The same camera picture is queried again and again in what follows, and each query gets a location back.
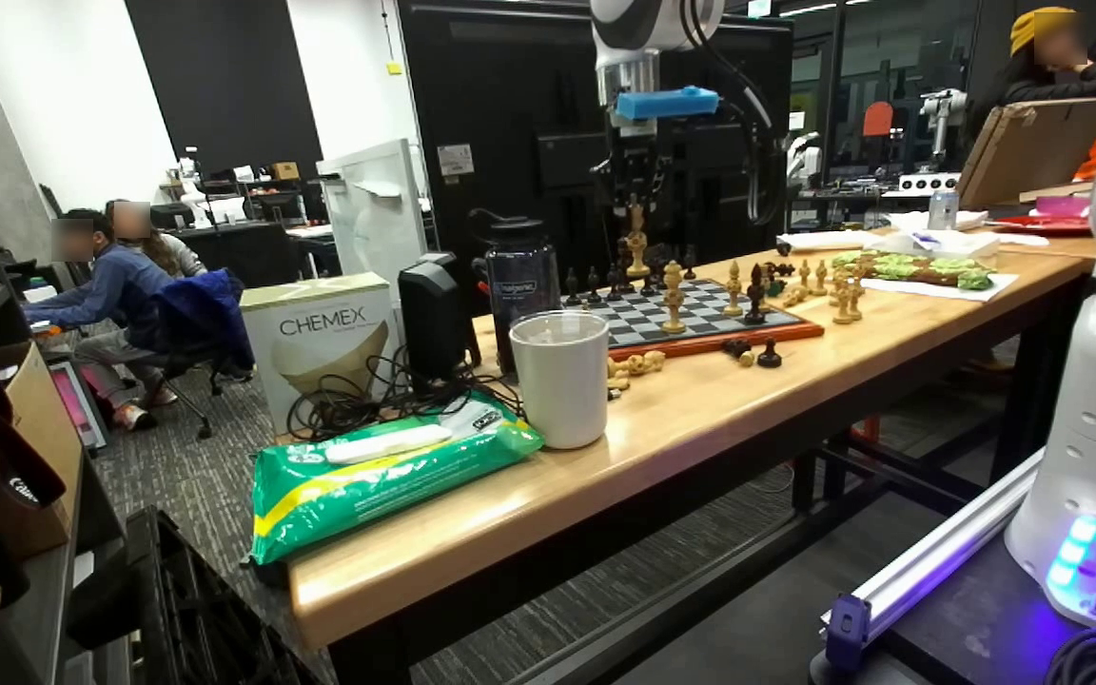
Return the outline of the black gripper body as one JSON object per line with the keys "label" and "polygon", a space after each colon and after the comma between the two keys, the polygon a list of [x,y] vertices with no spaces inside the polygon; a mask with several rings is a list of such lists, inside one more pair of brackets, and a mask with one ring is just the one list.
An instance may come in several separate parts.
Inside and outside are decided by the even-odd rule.
{"label": "black gripper body", "polygon": [[619,206],[682,206],[687,199],[687,123],[661,123],[651,138],[618,138],[607,147]]}

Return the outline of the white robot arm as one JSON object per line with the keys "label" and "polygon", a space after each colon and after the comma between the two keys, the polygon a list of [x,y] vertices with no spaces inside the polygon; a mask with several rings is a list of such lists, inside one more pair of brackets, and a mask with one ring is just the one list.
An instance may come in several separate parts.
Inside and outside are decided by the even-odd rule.
{"label": "white robot arm", "polygon": [[713,41],[723,0],[585,0],[597,105],[607,123],[607,189],[618,206],[642,201],[646,168],[628,153],[661,123],[717,113],[723,93],[700,83],[665,86],[661,54],[694,54]]}

